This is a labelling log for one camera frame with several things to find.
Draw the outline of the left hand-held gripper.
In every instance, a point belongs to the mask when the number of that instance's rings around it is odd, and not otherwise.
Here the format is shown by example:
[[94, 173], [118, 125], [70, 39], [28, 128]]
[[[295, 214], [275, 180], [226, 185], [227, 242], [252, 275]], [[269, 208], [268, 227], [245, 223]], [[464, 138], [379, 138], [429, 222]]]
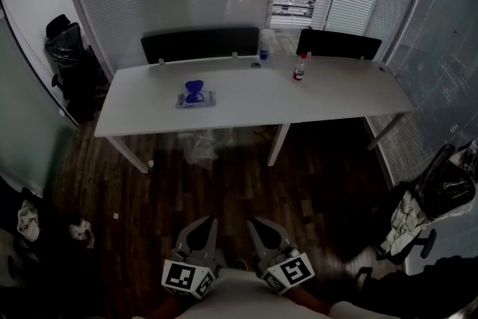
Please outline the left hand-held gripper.
[[162, 286], [171, 294], [203, 299], [217, 279], [218, 220], [200, 218], [183, 228], [176, 241], [173, 259], [164, 262]]

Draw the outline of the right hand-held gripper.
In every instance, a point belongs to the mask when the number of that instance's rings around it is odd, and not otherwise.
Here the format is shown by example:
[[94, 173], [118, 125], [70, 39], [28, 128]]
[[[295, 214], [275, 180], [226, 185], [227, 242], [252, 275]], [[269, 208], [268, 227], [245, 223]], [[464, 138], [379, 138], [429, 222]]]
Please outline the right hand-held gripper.
[[[292, 247], [285, 229], [271, 220], [252, 217], [246, 222], [254, 254], [284, 252]], [[314, 269], [306, 253], [293, 248], [284, 261], [270, 265], [261, 275], [268, 287], [279, 295], [298, 287], [314, 276]]]

